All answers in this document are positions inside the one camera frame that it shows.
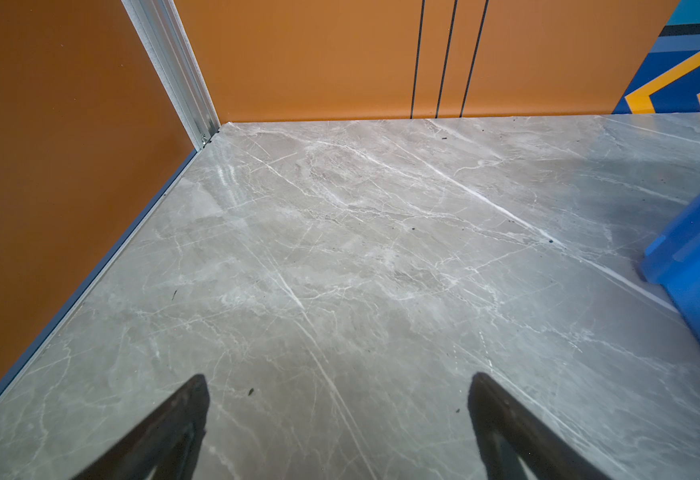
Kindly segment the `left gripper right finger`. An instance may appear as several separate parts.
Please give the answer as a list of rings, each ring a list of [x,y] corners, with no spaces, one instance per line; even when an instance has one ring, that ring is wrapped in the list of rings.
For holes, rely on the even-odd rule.
[[[605,479],[489,374],[476,373],[468,411],[489,479]]]

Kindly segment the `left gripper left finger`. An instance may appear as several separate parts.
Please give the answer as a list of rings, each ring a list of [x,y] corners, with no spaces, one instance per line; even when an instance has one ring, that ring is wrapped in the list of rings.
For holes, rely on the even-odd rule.
[[[78,479],[190,479],[206,434],[210,393],[192,376]]]

